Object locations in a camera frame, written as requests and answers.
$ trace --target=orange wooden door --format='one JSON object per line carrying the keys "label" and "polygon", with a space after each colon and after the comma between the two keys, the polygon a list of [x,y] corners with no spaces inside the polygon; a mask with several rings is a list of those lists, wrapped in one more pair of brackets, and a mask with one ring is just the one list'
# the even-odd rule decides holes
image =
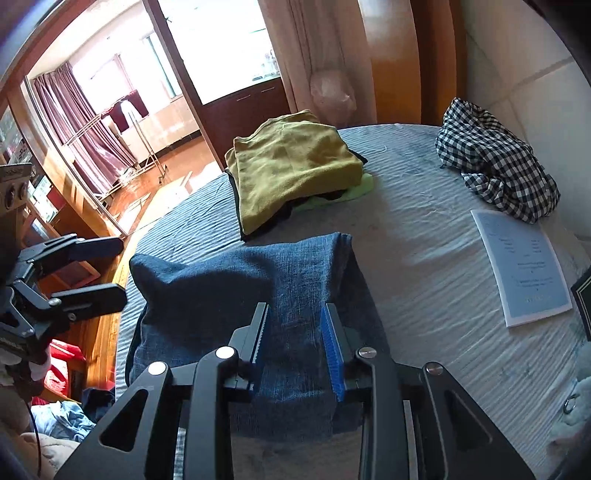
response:
{"label": "orange wooden door", "polygon": [[[225,168],[235,137],[247,137],[267,119],[290,113],[258,3],[143,1],[203,137]],[[231,4],[246,10],[235,12]],[[200,8],[210,11],[198,15]],[[242,23],[253,31],[240,31]]]}

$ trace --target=bed sheet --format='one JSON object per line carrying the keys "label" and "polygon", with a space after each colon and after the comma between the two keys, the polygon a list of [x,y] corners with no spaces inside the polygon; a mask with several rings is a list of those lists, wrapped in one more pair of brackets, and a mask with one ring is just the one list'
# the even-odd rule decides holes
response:
{"label": "bed sheet", "polygon": [[[537,478],[547,478],[562,459],[548,446],[548,435],[573,387],[574,360],[585,340],[582,323],[571,310],[505,327],[491,264],[470,214],[492,207],[468,191],[457,171],[440,168],[437,131],[398,124],[342,130],[350,148],[369,160],[365,168],[375,177],[374,190],[350,202],[294,213],[249,244],[294,242],[334,231],[353,235],[394,359],[417,367],[430,360],[444,364]],[[541,224],[572,285],[591,263],[589,257],[558,213]],[[223,175],[162,218],[137,251],[192,262],[242,244]],[[144,306],[131,277],[127,290],[117,348],[118,397]],[[232,443],[237,479],[357,478],[359,432],[315,444],[241,438]]]}

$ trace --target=black and white checkered fabric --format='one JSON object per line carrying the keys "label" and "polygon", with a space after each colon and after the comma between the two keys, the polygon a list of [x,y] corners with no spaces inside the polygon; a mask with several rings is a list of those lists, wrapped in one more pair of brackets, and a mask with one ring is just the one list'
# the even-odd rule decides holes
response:
{"label": "black and white checkered fabric", "polygon": [[473,103],[453,100],[435,147],[443,165],[458,168],[471,191],[519,220],[535,223],[560,200],[531,145]]}

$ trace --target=mustard yellow cloth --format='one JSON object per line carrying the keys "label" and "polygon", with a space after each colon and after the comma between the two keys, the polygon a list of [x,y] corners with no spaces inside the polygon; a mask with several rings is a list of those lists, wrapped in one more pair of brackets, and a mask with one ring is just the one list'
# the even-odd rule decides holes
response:
{"label": "mustard yellow cloth", "polygon": [[249,235],[289,200],[346,190],[361,183],[363,164],[336,128],[309,111],[271,118],[226,153],[239,197],[242,231]]}

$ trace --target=light blue clothing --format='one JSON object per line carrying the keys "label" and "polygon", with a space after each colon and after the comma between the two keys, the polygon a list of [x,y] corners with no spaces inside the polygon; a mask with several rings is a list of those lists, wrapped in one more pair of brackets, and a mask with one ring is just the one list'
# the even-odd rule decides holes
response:
{"label": "light blue clothing", "polygon": [[81,442],[95,426],[74,401],[33,405],[31,411],[39,433],[60,440]]}

